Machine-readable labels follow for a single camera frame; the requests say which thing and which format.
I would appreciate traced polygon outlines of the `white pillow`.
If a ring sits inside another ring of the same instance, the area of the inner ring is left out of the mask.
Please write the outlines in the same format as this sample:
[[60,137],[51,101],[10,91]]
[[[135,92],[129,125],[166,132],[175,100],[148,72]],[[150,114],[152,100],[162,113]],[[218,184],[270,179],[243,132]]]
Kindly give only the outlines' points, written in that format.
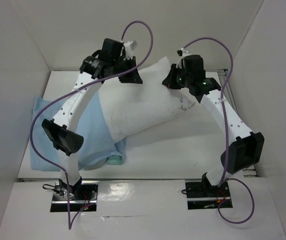
[[99,101],[112,139],[117,143],[130,135],[171,121],[196,103],[181,91],[168,89],[162,81],[170,71],[165,56],[139,71],[142,84],[108,80],[99,89]]

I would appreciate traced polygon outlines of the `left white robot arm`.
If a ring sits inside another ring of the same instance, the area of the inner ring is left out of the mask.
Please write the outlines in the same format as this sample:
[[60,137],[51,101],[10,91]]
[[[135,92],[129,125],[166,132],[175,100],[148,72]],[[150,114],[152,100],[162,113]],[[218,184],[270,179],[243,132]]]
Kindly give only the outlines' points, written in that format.
[[77,152],[84,143],[84,137],[76,133],[79,120],[90,99],[101,86],[101,83],[97,83],[98,79],[125,73],[119,77],[120,82],[142,83],[138,71],[130,71],[136,67],[136,58],[133,55],[136,47],[137,42],[134,40],[124,43],[106,38],[101,49],[83,60],[74,85],[76,93],[67,98],[52,119],[42,121],[41,126],[57,150],[63,168],[59,186],[71,200],[77,199],[82,189]]

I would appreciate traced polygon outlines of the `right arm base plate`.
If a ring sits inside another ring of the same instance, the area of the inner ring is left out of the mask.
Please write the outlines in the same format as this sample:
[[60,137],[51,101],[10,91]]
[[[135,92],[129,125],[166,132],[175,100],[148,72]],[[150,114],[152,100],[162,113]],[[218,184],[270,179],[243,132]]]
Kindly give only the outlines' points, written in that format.
[[187,197],[188,210],[217,209],[219,204],[221,208],[233,208],[228,183],[205,192],[199,180],[186,181],[181,193]]

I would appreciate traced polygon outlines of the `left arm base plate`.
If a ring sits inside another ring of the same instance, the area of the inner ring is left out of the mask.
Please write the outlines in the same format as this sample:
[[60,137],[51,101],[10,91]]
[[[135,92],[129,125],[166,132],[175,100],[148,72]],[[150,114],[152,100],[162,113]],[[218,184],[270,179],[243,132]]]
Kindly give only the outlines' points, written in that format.
[[[50,212],[67,212],[67,192],[59,186],[58,182],[49,185],[48,190],[53,191]],[[97,209],[98,183],[84,181],[77,193],[71,194],[70,211],[78,212],[84,208],[84,212],[95,212]]]

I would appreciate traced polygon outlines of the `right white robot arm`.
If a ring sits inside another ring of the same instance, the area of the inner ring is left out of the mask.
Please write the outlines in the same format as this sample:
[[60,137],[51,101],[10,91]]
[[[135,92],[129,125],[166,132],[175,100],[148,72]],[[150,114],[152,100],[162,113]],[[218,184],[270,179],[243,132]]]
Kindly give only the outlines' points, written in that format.
[[226,149],[220,162],[202,176],[201,191],[204,195],[212,196],[225,179],[260,161],[264,136],[241,120],[225,99],[220,84],[214,78],[206,77],[200,55],[180,53],[179,61],[171,65],[162,84],[172,90],[187,88],[209,111],[225,135]]

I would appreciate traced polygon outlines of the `blue green pillowcase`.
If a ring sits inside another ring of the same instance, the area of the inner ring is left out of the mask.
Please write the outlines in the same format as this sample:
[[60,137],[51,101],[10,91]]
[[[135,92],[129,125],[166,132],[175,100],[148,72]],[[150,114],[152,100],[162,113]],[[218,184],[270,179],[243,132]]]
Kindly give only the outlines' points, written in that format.
[[[38,152],[48,160],[60,165],[58,151],[53,147],[41,123],[61,109],[64,100],[56,102],[46,109],[36,120],[33,128],[33,143]],[[119,166],[126,159],[126,139],[115,142],[105,122],[98,93],[87,105],[78,123],[76,133],[84,137],[84,143],[77,152],[78,169],[96,169],[102,165]]]

